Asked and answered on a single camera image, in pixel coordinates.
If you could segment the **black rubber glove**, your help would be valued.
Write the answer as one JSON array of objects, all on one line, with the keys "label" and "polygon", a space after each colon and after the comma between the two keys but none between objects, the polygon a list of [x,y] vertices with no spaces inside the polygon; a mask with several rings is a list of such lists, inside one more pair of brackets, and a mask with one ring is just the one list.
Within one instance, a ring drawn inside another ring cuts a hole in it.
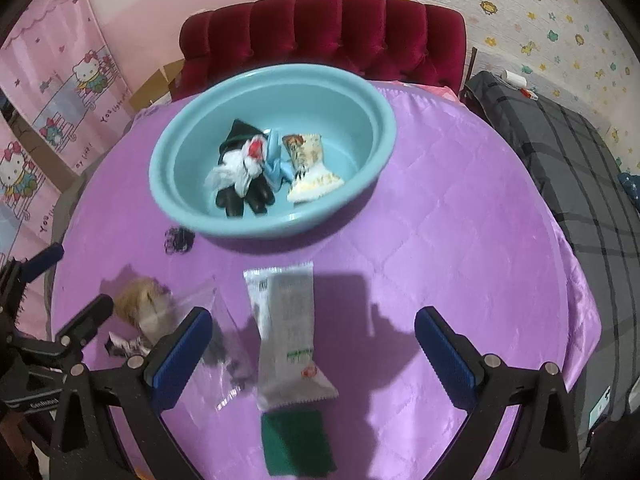
[{"label": "black rubber glove", "polygon": [[267,140],[254,126],[235,119],[221,143],[218,165],[214,168],[218,179],[215,205],[227,217],[242,218],[245,205],[256,216],[262,216],[274,204],[273,190],[264,175]]}]

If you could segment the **pink Hello Kitty curtain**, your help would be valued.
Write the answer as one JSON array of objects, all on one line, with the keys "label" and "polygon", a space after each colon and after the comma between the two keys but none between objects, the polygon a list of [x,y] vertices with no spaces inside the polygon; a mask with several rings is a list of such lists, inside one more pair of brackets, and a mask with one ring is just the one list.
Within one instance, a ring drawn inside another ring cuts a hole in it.
[{"label": "pink Hello Kitty curtain", "polygon": [[[37,138],[75,174],[122,136],[131,92],[90,0],[32,0],[1,46],[1,91]],[[24,260],[52,240],[61,191],[1,125],[1,259]]]}]

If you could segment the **brown snack packet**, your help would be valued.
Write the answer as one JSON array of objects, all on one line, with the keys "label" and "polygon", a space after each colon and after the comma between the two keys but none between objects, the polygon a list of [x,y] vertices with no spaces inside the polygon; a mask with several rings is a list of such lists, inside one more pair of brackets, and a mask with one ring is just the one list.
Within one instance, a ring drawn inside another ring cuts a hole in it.
[{"label": "brown snack packet", "polygon": [[289,134],[282,138],[282,142],[294,170],[294,179],[288,191],[290,203],[318,200],[344,184],[344,180],[324,164],[320,134]]}]

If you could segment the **white snack packet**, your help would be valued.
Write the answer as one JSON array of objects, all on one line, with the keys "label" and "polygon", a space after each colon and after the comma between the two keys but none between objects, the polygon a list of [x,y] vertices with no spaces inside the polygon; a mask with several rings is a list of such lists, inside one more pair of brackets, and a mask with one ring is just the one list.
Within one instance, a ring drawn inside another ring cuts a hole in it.
[{"label": "white snack packet", "polygon": [[314,362],[314,265],[246,270],[243,278],[260,337],[258,408],[337,398]]}]

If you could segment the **grey plaid bedding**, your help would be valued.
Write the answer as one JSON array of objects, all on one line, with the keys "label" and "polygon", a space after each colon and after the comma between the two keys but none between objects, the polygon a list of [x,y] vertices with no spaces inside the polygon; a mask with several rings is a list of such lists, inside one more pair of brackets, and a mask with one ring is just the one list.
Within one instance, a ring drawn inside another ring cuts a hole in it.
[{"label": "grey plaid bedding", "polygon": [[639,214],[591,122],[479,72],[465,85],[474,110],[518,155],[559,223],[596,300],[602,332],[577,382],[578,434],[620,419],[639,377]]}]

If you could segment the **red velvet tufted headboard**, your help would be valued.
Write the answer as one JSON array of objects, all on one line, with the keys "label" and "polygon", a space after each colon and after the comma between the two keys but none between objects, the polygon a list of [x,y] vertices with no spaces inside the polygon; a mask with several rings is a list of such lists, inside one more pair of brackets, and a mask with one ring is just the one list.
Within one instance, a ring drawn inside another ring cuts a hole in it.
[{"label": "red velvet tufted headboard", "polygon": [[466,29],[459,12],[410,0],[258,0],[190,16],[179,46],[184,63],[171,88],[176,100],[285,63],[457,91]]}]

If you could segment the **cardboard box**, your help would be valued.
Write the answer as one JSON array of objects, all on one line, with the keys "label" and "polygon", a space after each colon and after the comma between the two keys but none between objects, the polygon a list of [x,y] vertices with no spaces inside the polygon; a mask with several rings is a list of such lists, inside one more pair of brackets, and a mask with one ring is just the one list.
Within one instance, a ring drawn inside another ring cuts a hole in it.
[{"label": "cardboard box", "polygon": [[131,96],[129,104],[137,113],[150,106],[171,102],[171,91],[182,71],[184,59],[164,65]]}]

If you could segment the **purple quilted table cover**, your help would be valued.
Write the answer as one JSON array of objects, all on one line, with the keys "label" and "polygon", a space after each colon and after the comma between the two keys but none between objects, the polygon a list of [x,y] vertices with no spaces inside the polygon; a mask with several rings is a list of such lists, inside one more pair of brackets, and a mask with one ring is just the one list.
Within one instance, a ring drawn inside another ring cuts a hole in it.
[{"label": "purple quilted table cover", "polygon": [[374,188],[282,240],[208,240],[168,254],[149,190],[154,145],[179,103],[138,116],[99,164],[56,268],[51,326],[138,275],[173,292],[213,281],[251,356],[259,337],[243,274],[314,267],[314,357],[340,393],[320,411],[340,479],[420,479],[463,420],[413,335],[433,306],[479,352],[511,366],[555,362],[574,385],[601,335],[588,282],[523,164],[462,106],[384,91],[393,156]]}]

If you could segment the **light blue plastic basin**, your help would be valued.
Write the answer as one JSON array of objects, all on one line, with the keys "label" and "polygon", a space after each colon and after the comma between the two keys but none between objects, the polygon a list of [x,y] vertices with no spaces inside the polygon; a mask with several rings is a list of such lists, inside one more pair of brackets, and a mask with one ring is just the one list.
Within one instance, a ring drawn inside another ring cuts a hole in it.
[{"label": "light blue plastic basin", "polygon": [[289,236],[367,191],[396,133],[390,104],[354,74],[251,70],[175,114],[152,151],[150,190],[167,217],[208,237]]}]

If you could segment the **dark blue star cloth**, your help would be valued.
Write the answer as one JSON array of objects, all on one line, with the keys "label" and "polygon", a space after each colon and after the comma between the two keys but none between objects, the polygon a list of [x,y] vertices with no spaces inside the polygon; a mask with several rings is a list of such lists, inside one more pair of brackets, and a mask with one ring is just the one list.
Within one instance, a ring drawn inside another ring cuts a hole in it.
[{"label": "dark blue star cloth", "polygon": [[621,172],[617,179],[631,201],[638,205],[640,202],[640,177],[629,172]]}]

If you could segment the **green scouring pad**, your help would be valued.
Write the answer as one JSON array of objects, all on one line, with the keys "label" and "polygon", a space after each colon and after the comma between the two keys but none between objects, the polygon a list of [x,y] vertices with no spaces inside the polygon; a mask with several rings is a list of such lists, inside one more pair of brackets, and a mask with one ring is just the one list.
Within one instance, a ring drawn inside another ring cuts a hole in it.
[{"label": "green scouring pad", "polygon": [[264,413],[260,434],[271,477],[326,478],[336,471],[323,418],[317,410]]}]

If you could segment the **white bottle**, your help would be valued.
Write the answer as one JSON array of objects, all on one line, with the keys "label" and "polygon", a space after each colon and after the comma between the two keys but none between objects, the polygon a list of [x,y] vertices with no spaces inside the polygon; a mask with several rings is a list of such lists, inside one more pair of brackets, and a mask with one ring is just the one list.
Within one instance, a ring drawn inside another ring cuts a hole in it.
[{"label": "white bottle", "polygon": [[507,84],[515,89],[525,89],[527,87],[527,80],[525,77],[516,73],[510,72],[510,70],[503,70],[501,78]]}]

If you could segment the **silver foil wrapper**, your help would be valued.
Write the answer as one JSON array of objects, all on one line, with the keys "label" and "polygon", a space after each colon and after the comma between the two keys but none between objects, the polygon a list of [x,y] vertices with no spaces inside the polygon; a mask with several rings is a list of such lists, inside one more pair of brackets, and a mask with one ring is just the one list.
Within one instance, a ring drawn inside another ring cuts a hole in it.
[{"label": "silver foil wrapper", "polygon": [[114,333],[108,333],[104,348],[109,356],[129,359],[132,356],[147,356],[151,352],[152,344],[145,336],[125,339]]}]

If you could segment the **clear zip bag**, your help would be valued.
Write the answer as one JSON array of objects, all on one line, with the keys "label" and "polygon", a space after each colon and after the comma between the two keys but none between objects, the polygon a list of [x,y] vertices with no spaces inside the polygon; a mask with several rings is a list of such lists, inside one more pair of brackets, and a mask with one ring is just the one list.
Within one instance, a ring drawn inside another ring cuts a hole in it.
[{"label": "clear zip bag", "polygon": [[144,292],[137,324],[145,338],[155,344],[173,332],[194,307],[209,312],[213,335],[195,367],[192,382],[198,403],[215,411],[225,408],[255,385],[255,373],[232,316],[214,278],[187,292]]}]

